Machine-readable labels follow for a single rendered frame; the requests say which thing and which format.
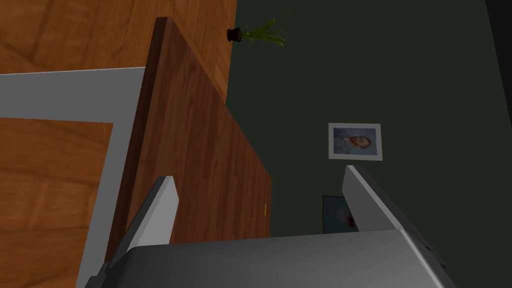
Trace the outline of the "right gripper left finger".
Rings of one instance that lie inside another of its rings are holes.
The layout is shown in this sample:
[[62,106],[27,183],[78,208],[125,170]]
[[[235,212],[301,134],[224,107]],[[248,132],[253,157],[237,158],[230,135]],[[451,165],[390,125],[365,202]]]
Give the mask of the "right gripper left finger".
[[174,178],[157,178],[128,226],[108,267],[113,267],[132,248],[168,244],[178,205],[179,197]]

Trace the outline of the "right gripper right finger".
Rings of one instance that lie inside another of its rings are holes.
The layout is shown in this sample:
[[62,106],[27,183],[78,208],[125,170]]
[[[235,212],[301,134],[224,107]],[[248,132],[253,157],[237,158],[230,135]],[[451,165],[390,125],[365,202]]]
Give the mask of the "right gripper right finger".
[[405,230],[423,240],[419,231],[360,165],[347,165],[342,194],[361,232]]

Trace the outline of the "dark picture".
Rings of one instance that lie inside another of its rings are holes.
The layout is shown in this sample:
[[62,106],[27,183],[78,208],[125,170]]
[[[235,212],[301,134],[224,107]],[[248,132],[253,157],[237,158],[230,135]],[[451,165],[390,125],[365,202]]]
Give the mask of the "dark picture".
[[358,232],[353,214],[343,196],[323,195],[322,197],[322,233]]

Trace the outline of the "white framed portrait picture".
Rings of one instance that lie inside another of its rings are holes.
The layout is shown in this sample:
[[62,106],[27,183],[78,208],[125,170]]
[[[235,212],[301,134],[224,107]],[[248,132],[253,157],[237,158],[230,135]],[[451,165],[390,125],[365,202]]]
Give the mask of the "white framed portrait picture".
[[329,123],[328,159],[382,161],[379,123]]

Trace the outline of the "brown wooden door leaf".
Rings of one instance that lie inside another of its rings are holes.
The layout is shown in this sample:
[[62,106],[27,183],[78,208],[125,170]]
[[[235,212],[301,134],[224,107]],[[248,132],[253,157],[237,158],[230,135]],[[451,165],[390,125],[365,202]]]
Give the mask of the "brown wooden door leaf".
[[170,17],[154,23],[106,261],[161,176],[179,198],[170,243],[269,237],[272,179]]

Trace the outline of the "potted green plant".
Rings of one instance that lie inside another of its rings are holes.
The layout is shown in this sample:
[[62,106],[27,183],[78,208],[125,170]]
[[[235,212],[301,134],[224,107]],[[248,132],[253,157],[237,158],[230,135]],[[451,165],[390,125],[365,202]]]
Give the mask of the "potted green plant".
[[255,40],[267,41],[270,43],[274,43],[280,47],[285,46],[286,40],[282,37],[279,37],[277,34],[281,33],[281,30],[273,30],[273,26],[286,18],[287,16],[283,16],[277,19],[272,19],[265,23],[263,26],[249,30],[248,25],[245,26],[245,29],[242,30],[240,27],[236,28],[228,28],[226,30],[226,39],[228,42],[238,42],[240,43],[242,39],[247,39],[247,41],[252,44]]

